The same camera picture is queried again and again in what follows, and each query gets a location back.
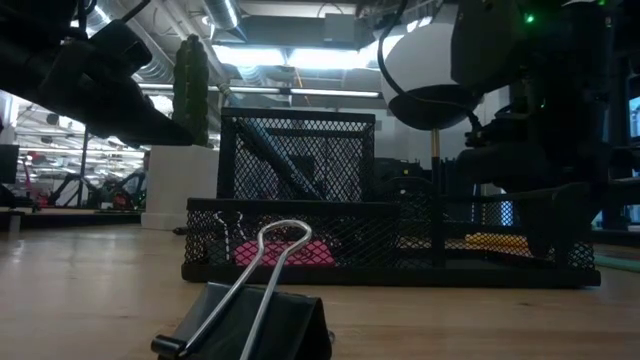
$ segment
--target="white pot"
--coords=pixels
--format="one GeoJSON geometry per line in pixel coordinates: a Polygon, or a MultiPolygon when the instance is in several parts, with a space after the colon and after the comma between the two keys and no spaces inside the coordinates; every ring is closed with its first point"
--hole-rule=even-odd
{"type": "Polygon", "coordinates": [[[216,197],[220,152],[202,146],[153,146],[142,227],[187,225],[187,199],[216,197]]]}

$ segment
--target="yellow object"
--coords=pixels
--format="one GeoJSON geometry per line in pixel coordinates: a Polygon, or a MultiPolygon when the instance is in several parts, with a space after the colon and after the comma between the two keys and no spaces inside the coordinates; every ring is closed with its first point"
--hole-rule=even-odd
{"type": "Polygon", "coordinates": [[[466,235],[464,239],[468,245],[475,246],[527,247],[527,238],[520,235],[475,233],[473,235],[466,235]]]}

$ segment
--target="wooden surface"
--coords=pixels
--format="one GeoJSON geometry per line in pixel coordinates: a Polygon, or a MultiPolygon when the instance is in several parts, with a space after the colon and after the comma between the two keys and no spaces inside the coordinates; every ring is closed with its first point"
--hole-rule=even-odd
{"type": "MultiPolygon", "coordinates": [[[[0,359],[154,359],[201,290],[184,238],[138,227],[0,240],[0,359]]],[[[335,360],[640,359],[640,275],[586,290],[284,287],[321,296],[335,360]]]]}

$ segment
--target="cactus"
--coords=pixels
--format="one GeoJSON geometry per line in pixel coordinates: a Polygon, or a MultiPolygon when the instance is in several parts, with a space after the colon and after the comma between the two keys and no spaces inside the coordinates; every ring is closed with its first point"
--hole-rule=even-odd
{"type": "Polygon", "coordinates": [[[194,145],[206,146],[209,141],[209,68],[207,54],[196,35],[190,35],[180,45],[173,75],[175,81],[171,118],[193,135],[194,145]]]}

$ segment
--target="binder clip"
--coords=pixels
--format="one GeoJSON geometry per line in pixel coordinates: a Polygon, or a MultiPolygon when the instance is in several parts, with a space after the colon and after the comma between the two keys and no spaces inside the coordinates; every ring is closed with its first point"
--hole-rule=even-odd
{"type": "Polygon", "coordinates": [[[309,225],[282,220],[258,233],[258,251],[232,286],[208,283],[172,336],[158,335],[151,350],[160,360],[329,360],[330,332],[322,300],[275,292],[287,258],[311,239],[309,225]],[[305,235],[286,248],[266,288],[245,287],[262,262],[264,235],[282,227],[305,235]]]}

